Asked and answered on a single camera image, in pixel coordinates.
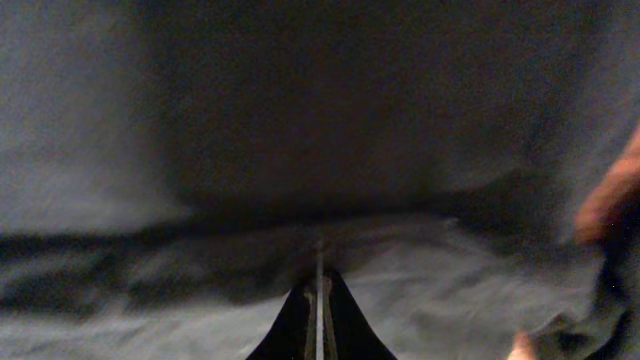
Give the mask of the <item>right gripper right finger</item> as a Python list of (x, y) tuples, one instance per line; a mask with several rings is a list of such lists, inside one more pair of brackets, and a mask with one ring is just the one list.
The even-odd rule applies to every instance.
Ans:
[(322, 276), (325, 360), (397, 360), (367, 322), (339, 273)]

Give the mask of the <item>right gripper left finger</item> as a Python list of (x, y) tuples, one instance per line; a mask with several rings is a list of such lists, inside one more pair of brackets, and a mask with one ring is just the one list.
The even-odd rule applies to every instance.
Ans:
[(247, 360), (316, 359), (316, 290), (312, 280), (289, 292), (270, 330)]

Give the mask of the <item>dark teal t-shirt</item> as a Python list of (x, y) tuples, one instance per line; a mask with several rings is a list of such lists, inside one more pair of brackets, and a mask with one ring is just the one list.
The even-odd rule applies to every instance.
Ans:
[(635, 1), (5, 1), (1, 355), (639, 355)]

